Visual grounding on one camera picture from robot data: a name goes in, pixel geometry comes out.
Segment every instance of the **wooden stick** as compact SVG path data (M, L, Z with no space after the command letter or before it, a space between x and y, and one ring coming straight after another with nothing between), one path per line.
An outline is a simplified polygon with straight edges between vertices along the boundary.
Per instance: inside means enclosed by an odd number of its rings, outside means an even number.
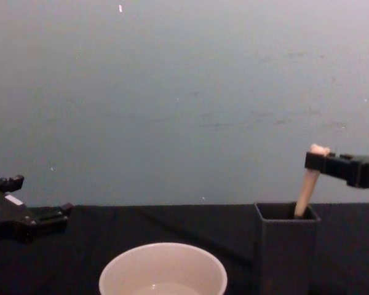
M328 147L318 146L316 144L312 144L310 148L310 152L315 154L327 156L331 150ZM301 218L306 208L308 207L309 201L312 197L315 184L320 176L319 171L307 169L305 172L305 176L303 178L303 186L302 191L300 193L300 197L296 203L295 207L295 217Z

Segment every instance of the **white label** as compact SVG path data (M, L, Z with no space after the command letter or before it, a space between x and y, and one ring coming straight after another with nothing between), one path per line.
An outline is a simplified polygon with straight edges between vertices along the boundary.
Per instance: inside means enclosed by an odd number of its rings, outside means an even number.
M15 198L13 195L6 195L6 199L8 201L11 201L15 205L18 205L18 206L23 205L23 203L19 201L17 198Z

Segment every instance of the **gray wall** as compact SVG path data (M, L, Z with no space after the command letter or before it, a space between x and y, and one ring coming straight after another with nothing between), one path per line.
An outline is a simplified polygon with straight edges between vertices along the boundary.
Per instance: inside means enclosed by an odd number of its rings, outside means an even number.
M295 200L312 143L369 154L369 0L0 1L0 174L29 205Z

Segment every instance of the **black table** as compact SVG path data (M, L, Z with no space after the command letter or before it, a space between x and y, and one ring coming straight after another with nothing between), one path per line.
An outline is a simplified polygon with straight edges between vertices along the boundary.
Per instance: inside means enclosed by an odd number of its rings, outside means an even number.
M369 295L369 204L313 206L322 218L310 294ZM227 295L251 294L253 205L76 206L66 232L0 241L0 295L99 294L104 266L154 242L183 242L224 264Z

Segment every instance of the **black tablecloth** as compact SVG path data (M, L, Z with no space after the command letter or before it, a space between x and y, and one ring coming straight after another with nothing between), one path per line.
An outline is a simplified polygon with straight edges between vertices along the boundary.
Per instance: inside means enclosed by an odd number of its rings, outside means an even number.
M310 294L369 295L369 204L313 207L322 223ZM253 205L76 206L64 233L28 245L0 241L0 295L99 294L110 260L154 242L211 252L227 270L226 294L251 294L253 211Z

